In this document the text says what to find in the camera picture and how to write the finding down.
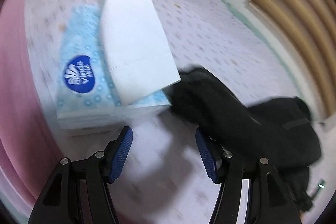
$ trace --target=ribbed blue pad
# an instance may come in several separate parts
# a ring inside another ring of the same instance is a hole
[[[118,150],[112,160],[112,170],[110,174],[110,181],[113,183],[121,174],[124,167],[128,152],[133,142],[133,131],[131,128],[127,130],[124,139],[118,147]]]
[[[201,131],[196,130],[195,134],[196,144],[201,155],[205,170],[207,171],[208,177],[212,179],[215,183],[217,181],[218,175],[216,174],[216,161],[212,157],[204,139]]]

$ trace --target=pink blanket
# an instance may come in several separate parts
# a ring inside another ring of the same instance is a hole
[[[34,86],[24,6],[25,0],[6,0],[0,13],[0,169],[14,192],[33,207],[62,153]]]

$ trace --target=blue logo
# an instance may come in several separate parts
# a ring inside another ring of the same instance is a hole
[[[68,88],[78,93],[88,93],[93,89],[95,76],[90,59],[87,55],[78,55],[69,61],[63,72]]]

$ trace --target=silver screw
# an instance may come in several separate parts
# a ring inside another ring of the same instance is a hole
[[[223,155],[225,158],[232,158],[233,156],[232,152],[230,151],[224,151]]]
[[[102,157],[104,157],[104,152],[103,151],[98,151],[97,153],[95,153],[95,157],[96,158],[102,158]]]
[[[266,159],[266,158],[261,158],[261,159],[260,159],[260,162],[261,162],[262,164],[268,164],[268,159]]]
[[[61,159],[61,161],[60,161],[60,163],[61,163],[62,165],[66,165],[68,162],[69,162],[69,159],[67,159],[67,158],[63,158],[63,159]]]

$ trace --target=bed sheet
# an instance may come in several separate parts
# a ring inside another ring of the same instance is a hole
[[[178,67],[200,64],[244,104],[298,91],[272,51],[235,18],[221,0],[152,0]],[[43,111],[62,152],[87,158],[117,137],[112,132],[68,137],[59,128],[54,79],[62,29],[71,7],[98,0],[27,0],[31,70]],[[196,125],[170,112],[133,126],[134,140],[122,174],[110,186],[116,210],[138,223],[208,223],[219,185],[208,178],[194,140]],[[243,182],[237,223],[244,223]]]

